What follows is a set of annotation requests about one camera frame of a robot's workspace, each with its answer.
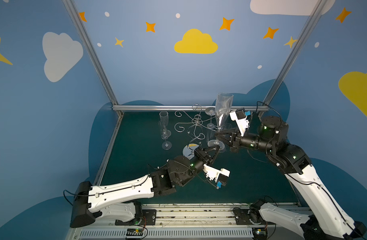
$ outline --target dark green mat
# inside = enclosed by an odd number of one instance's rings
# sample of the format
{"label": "dark green mat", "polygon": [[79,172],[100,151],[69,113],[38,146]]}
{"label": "dark green mat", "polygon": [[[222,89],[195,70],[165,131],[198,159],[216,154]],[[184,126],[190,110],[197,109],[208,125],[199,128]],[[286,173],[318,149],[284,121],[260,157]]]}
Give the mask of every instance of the dark green mat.
{"label": "dark green mat", "polygon": [[[182,155],[182,149],[191,138],[186,132],[176,132],[174,124],[189,122],[183,115],[178,118],[174,112],[169,112],[168,129],[171,131],[170,150],[162,149],[160,130],[158,126],[159,112],[126,112],[109,158],[101,185],[110,185],[136,179],[148,173],[147,164],[157,167]],[[258,118],[253,119],[250,131],[256,132]],[[141,199],[146,203],[225,203],[225,202],[254,202],[264,195],[271,196],[277,202],[297,202],[288,180],[276,167],[267,163],[263,153],[252,152],[252,159],[246,150],[238,154],[228,151],[220,153],[213,167],[225,168],[230,171],[226,186],[215,189],[195,178],[185,187],[177,186],[177,192],[164,197]]]}

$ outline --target blue wall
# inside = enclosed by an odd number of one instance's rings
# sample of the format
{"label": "blue wall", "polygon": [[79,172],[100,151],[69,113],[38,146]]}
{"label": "blue wall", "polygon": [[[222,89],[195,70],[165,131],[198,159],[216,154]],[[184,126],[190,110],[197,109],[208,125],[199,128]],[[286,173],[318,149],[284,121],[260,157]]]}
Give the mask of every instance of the blue wall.
{"label": "blue wall", "polygon": [[[283,2],[284,8],[291,7],[291,1]],[[257,14],[245,0],[75,3],[79,12],[85,12],[83,24],[120,104],[136,100],[211,104],[219,92],[246,94],[276,78],[290,52],[284,44],[291,36],[297,39],[308,18]],[[230,31],[220,30],[223,18],[234,19]],[[146,31],[146,22],[155,23],[155,32]],[[278,29],[273,39],[263,38],[268,27]],[[212,54],[176,52],[176,42],[193,28],[208,33],[218,50]],[[123,40],[123,47],[115,45],[116,38]]]}
{"label": "blue wall", "polygon": [[[351,13],[341,23],[336,18],[344,8]],[[346,212],[367,225],[367,116],[338,85],[353,71],[367,73],[367,0],[336,1],[285,78],[289,140],[320,159],[314,161],[321,179]]]}
{"label": "blue wall", "polygon": [[30,228],[16,239],[52,228],[48,239],[65,236],[71,206],[62,191],[94,179],[117,120],[85,50],[59,81],[48,80],[47,32],[81,43],[61,0],[0,0],[0,54],[12,63],[0,61],[0,239],[23,223]]}

